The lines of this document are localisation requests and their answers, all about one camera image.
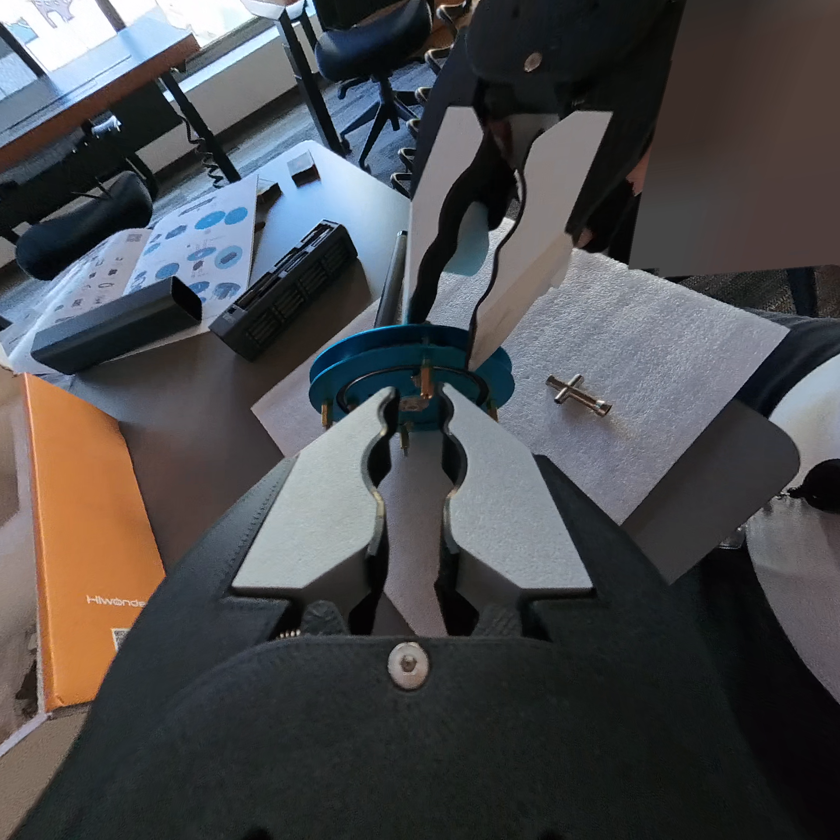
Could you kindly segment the black saddle stool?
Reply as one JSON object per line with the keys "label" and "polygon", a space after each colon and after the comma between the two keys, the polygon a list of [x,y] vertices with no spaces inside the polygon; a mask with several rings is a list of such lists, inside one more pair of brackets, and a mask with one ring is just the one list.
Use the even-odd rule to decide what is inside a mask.
{"label": "black saddle stool", "polygon": [[398,2],[313,2],[322,34],[314,48],[318,69],[324,79],[338,83],[339,98],[357,83],[371,81],[379,87],[379,102],[341,130],[347,134],[372,123],[359,155],[358,164],[366,170],[366,159],[387,123],[394,131],[400,122],[416,117],[417,104],[412,91],[396,91],[391,84],[394,71],[405,66],[418,53],[433,32],[433,6],[426,1]]}

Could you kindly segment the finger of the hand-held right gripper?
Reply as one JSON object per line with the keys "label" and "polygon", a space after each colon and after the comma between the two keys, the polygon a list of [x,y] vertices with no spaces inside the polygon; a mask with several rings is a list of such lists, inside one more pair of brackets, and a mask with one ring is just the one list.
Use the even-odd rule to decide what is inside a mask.
{"label": "finger of the hand-held right gripper", "polygon": [[490,231],[517,188],[511,117],[481,118],[471,107],[446,110],[419,169],[416,149],[403,283],[402,323],[428,320],[444,274],[475,275]]}
{"label": "finger of the hand-held right gripper", "polygon": [[520,174],[520,214],[496,249],[490,284],[470,323],[469,368],[487,361],[532,304],[564,278],[573,248],[566,227],[612,116],[576,111],[531,142]]}

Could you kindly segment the person's dark pants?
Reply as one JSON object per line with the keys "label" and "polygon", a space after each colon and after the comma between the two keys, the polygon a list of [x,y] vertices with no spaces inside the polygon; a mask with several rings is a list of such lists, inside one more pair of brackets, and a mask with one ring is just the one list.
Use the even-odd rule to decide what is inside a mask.
{"label": "person's dark pants", "polygon": [[[787,329],[736,394],[770,420],[797,383],[839,353],[837,318],[750,310]],[[830,511],[827,480],[805,484]],[[698,624],[730,706],[773,792],[808,838],[838,838],[839,707],[800,659],[771,610],[747,546],[716,548],[673,585]]]}

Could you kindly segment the orange foam lined box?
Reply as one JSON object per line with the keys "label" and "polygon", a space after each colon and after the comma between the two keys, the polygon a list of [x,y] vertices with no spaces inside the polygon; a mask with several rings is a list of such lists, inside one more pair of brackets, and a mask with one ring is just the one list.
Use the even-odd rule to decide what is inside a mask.
{"label": "orange foam lined box", "polygon": [[42,712],[38,574],[31,516],[14,513],[1,528],[1,743]]}

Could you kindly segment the dark grey desk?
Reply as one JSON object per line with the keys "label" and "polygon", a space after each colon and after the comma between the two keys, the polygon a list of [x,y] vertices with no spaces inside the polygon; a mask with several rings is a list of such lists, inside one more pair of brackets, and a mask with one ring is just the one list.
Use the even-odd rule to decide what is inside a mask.
{"label": "dark grey desk", "polygon": [[[311,154],[320,179],[296,187],[287,163]],[[282,456],[293,456],[320,435],[308,401],[311,354],[347,334],[368,329],[373,298],[385,282],[398,232],[408,228],[408,199],[394,192],[319,143],[306,141],[258,170],[277,181],[283,192],[267,212],[266,228],[256,235],[256,267],[270,268],[316,223],[343,224],[358,251],[358,262],[292,324],[257,362],[247,362],[210,332],[184,332],[173,343],[111,361],[67,380],[63,386],[120,421],[135,475],[165,564],[178,561],[208,529]],[[525,361],[526,328],[537,324],[538,309],[553,305],[556,293],[573,294],[580,306],[584,257],[574,257],[567,280],[537,300],[506,348],[514,362],[516,391],[501,411],[510,434],[530,449],[549,456],[602,507],[606,502],[590,487],[590,473],[607,466],[606,456],[584,456],[583,425],[607,426],[618,433],[618,419],[589,420],[588,412],[566,403],[556,407],[542,384],[564,362]],[[393,468],[385,478],[390,559],[385,600],[377,608],[374,631],[397,629],[426,637],[445,635],[445,623],[433,592],[438,537],[445,491],[453,483],[442,467],[443,435],[414,429],[409,455],[392,444]],[[665,537],[651,536],[653,525],[639,526],[643,549],[654,548],[654,561],[666,578],[690,568],[711,537],[723,536],[733,518],[752,514],[792,480],[800,467],[794,441],[775,424],[746,407],[730,406],[699,435],[658,485],[644,479],[653,496],[641,501],[635,520],[667,511],[674,527]]]}

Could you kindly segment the metal cross wrench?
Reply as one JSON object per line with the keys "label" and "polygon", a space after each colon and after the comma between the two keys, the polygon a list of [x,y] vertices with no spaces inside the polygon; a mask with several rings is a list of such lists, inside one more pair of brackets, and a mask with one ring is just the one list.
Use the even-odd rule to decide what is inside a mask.
{"label": "metal cross wrench", "polygon": [[563,381],[554,374],[550,374],[545,384],[554,391],[553,401],[556,405],[563,405],[569,401],[585,407],[598,417],[605,417],[613,406],[605,400],[586,392],[581,386],[584,383],[582,374],[576,374],[568,381]]}

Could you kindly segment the white instruction booklet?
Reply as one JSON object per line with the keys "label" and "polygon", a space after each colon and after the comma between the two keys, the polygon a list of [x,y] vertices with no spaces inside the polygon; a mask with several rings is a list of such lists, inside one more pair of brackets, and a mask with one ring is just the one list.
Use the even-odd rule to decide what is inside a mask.
{"label": "white instruction booklet", "polygon": [[36,334],[120,297],[151,235],[149,228],[118,232],[62,271],[45,296],[2,332],[2,366],[15,373],[46,373],[30,353]]}

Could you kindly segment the black screwdriver bit holder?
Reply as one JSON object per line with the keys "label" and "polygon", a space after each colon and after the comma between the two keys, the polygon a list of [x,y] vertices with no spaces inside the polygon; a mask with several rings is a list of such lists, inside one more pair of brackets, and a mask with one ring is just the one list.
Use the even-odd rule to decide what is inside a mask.
{"label": "black screwdriver bit holder", "polygon": [[346,227],[322,220],[209,325],[229,349],[255,361],[341,278],[358,252]]}

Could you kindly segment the black office chair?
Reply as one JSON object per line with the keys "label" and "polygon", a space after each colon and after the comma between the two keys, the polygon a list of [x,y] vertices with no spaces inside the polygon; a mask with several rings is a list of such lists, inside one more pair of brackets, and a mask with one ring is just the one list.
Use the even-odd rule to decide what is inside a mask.
{"label": "black office chair", "polygon": [[819,305],[815,268],[813,266],[788,268],[785,270],[785,277],[795,313],[802,317],[817,318]]}
{"label": "black office chair", "polygon": [[105,196],[23,233],[15,249],[17,266],[29,277],[51,281],[112,235],[144,228],[152,214],[153,199],[143,179],[123,172]]}

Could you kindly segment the blue metal wheel assembly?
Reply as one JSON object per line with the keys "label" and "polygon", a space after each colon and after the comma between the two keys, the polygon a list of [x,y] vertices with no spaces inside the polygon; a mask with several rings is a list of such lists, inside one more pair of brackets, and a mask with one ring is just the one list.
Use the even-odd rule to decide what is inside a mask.
{"label": "blue metal wheel assembly", "polygon": [[438,428],[437,385],[450,384],[480,409],[504,406],[515,391],[511,359],[497,349],[467,367],[469,333],[446,325],[403,324],[356,333],[321,352],[309,371],[308,399],[322,421],[338,422],[386,387],[400,396],[398,423],[409,432]]}

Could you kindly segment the person's white shirt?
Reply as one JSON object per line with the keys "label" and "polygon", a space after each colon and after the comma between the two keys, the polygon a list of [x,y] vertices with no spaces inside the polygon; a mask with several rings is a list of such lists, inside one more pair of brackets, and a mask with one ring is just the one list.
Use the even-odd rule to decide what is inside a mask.
{"label": "person's white shirt", "polygon": [[805,487],[839,456],[839,359],[818,366],[775,407],[771,422],[793,440],[800,468],[746,526],[747,546],[771,610],[796,653],[839,700],[838,469],[827,480],[832,509]]}

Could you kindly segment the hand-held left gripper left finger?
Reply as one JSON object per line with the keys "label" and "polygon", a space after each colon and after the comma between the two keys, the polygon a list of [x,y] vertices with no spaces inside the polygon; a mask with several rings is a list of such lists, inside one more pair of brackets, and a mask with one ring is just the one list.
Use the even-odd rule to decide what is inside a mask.
{"label": "hand-held left gripper left finger", "polygon": [[371,630],[387,572],[385,502],[399,392],[371,395],[292,459],[232,581],[237,595],[304,610],[330,602],[350,628]]}

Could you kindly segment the grey electric screwdriver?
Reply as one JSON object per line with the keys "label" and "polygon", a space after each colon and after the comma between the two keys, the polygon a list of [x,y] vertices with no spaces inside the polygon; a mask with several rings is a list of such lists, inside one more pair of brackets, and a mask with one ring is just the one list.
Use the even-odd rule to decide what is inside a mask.
{"label": "grey electric screwdriver", "polygon": [[390,327],[397,323],[406,268],[407,240],[408,232],[405,230],[400,231],[395,238],[391,262],[374,317],[375,329]]}

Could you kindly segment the orange cardboard box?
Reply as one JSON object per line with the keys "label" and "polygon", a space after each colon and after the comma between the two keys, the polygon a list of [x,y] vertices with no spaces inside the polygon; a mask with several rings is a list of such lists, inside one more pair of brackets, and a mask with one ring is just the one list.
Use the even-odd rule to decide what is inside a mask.
{"label": "orange cardboard box", "polygon": [[2,755],[65,712],[88,706],[164,578],[118,422],[2,366],[1,528],[33,523],[44,701]]}

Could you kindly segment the black rectangular sleeve case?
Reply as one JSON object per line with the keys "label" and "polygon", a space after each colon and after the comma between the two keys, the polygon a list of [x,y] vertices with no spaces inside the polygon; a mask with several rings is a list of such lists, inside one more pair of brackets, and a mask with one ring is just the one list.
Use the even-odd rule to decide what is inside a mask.
{"label": "black rectangular sleeve case", "polygon": [[172,276],[37,332],[30,354],[72,375],[195,327],[202,317],[201,299]]}

